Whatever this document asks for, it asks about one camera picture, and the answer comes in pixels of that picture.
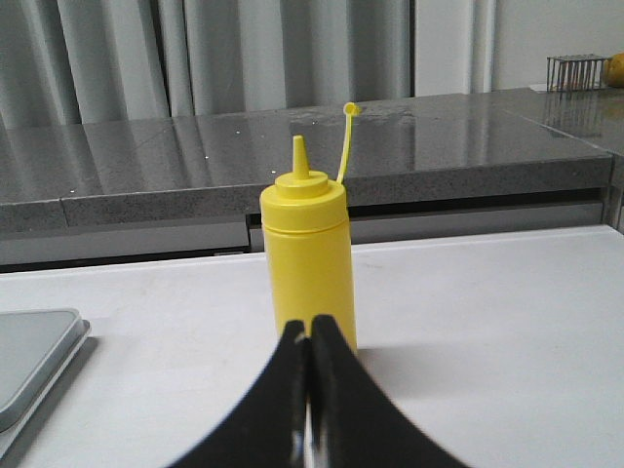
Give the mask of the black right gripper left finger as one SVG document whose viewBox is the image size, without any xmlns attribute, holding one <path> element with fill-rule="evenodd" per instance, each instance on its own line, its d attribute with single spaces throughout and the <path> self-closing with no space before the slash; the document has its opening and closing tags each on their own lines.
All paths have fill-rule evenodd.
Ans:
<svg viewBox="0 0 624 468">
<path fill-rule="evenodd" d="M 289 321 L 238 405 L 174 467 L 302 467 L 309 339 Z"/>
</svg>

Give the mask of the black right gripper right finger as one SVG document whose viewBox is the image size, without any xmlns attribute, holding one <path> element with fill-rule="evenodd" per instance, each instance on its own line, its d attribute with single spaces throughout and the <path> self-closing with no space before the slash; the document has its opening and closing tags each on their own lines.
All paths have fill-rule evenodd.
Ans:
<svg viewBox="0 0 624 468">
<path fill-rule="evenodd" d="M 376 385 L 335 319 L 312 322 L 310 404 L 322 467 L 462 467 L 414 426 Z"/>
</svg>

